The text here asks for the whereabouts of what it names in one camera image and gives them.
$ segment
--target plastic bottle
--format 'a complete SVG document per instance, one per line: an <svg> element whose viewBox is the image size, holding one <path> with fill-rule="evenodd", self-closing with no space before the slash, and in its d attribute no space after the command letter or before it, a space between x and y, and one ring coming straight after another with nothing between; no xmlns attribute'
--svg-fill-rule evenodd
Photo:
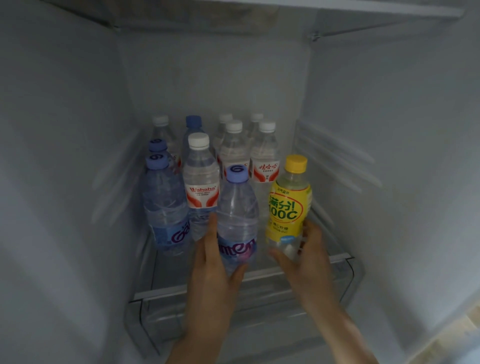
<svg viewBox="0 0 480 364"><path fill-rule="evenodd" d="M164 153L147 157L146 164L142 193L156 248L164 255L180 255L189 249L191 242L187 196L181 175L168 168L168 157Z"/></svg>
<svg viewBox="0 0 480 364"><path fill-rule="evenodd" d="M215 158L217 158L217 162L219 162L219 158L217 156L220 152L220 147L222 146L223 138L225 138L225 133L227 132L227 128L225 124L230 121L233 121L232 114L220 114L218 116L218 129L212 140L213 155Z"/></svg>
<svg viewBox="0 0 480 364"><path fill-rule="evenodd" d="M209 138L205 133L188 137L190 153L183 166L183 179L190 208L190 224L195 241L207 230L210 212L216 210L219 195L219 167L210 153Z"/></svg>
<svg viewBox="0 0 480 364"><path fill-rule="evenodd" d="M190 152L190 147L188 145L188 136L193 133L204 133L202 129L202 118L198 115L189 115L185 118L187 122L187 131L183 135L182 150L181 150L181 159L183 164L188 158L188 153Z"/></svg>
<svg viewBox="0 0 480 364"><path fill-rule="evenodd" d="M168 115L159 115L152 118L154 125L152 139L163 139L167 142L168 152L172 155L178 167L181 167L180 145L177 137L168 125Z"/></svg>
<svg viewBox="0 0 480 364"><path fill-rule="evenodd" d="M226 124L227 133L220 148L220 167L224 179L227 168L234 164L242 164L245 167L250 165L250 155L241 134L242 122L234 120Z"/></svg>
<svg viewBox="0 0 480 364"><path fill-rule="evenodd" d="M217 216L218 247L230 275L238 265L251 263L257 250L258 203L244 165L227 168Z"/></svg>
<svg viewBox="0 0 480 364"><path fill-rule="evenodd" d="M250 124L248 125L246 132L246 143L248 149L251 148L255 141L255 137L260 133L259 123L264 119L264 115L261 113L253 113L250 117Z"/></svg>
<svg viewBox="0 0 480 364"><path fill-rule="evenodd" d="M269 196L267 241L290 259L297 257L303 236L303 221L312 203L312 189L305 178L306 169L307 159L304 156L287 156L285 173L276 179Z"/></svg>
<svg viewBox="0 0 480 364"><path fill-rule="evenodd" d="M259 132L250 150L250 178L257 196L260 217L269 215L268 197L280 172L280 151L275 138L274 121L261 121Z"/></svg>
<svg viewBox="0 0 480 364"><path fill-rule="evenodd" d="M174 157L168 152L167 142L165 139L152 139L148 143L148 150L150 154L164 153L168 157L168 167L175 173L180 173L180 167L175 161Z"/></svg>

